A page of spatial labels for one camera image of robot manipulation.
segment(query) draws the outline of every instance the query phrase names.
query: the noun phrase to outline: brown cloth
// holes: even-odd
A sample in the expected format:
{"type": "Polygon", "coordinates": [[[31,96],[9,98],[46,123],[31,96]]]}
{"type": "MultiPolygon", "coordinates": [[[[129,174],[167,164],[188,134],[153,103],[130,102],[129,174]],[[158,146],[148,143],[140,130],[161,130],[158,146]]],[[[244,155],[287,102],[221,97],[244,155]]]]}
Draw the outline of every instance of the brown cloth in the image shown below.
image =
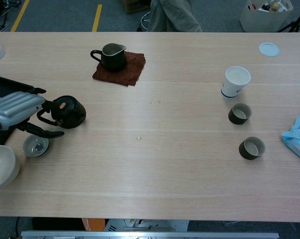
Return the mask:
{"type": "Polygon", "coordinates": [[[110,72],[99,63],[97,71],[92,78],[123,86],[135,86],[146,63],[145,55],[132,52],[125,52],[125,54],[127,57],[127,65],[123,70],[119,72],[110,72]]]}

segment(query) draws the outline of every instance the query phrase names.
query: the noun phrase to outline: white bowl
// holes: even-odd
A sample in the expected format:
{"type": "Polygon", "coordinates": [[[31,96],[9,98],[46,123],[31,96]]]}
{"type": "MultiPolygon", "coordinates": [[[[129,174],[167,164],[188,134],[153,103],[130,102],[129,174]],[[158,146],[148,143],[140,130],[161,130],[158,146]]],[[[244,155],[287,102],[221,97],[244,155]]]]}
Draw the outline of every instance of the white bowl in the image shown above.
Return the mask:
{"type": "Polygon", "coordinates": [[[18,175],[20,163],[14,151],[0,145],[0,188],[10,184],[18,175]]]}

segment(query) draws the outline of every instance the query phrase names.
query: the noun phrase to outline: person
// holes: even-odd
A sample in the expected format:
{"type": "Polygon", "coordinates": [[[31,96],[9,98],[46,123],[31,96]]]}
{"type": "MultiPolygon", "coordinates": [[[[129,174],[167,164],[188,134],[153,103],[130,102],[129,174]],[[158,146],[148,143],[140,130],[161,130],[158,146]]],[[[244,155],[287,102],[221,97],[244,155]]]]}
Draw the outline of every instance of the person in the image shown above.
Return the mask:
{"type": "Polygon", "coordinates": [[[152,0],[148,31],[202,32],[193,0],[152,0]]]}

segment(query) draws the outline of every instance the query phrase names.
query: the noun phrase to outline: white lid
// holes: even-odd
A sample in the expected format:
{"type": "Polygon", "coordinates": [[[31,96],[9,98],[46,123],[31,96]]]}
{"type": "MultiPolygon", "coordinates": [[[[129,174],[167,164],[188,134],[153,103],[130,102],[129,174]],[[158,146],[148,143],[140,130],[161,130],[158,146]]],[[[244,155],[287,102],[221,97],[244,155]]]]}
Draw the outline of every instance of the white lid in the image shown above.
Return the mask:
{"type": "Polygon", "coordinates": [[[278,56],[280,53],[279,47],[270,42],[262,43],[259,46],[259,50],[263,55],[266,55],[266,56],[278,56]]]}

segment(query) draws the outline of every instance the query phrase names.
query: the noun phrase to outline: paper cup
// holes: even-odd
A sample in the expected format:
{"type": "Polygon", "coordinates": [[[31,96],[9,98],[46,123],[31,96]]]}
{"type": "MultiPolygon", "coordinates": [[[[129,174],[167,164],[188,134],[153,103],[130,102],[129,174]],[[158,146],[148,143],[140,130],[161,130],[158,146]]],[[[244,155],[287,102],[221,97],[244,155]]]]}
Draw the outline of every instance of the paper cup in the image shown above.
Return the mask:
{"type": "Polygon", "coordinates": [[[240,66],[232,66],[225,72],[221,94],[227,99],[234,98],[250,81],[251,74],[247,69],[240,66]]]}

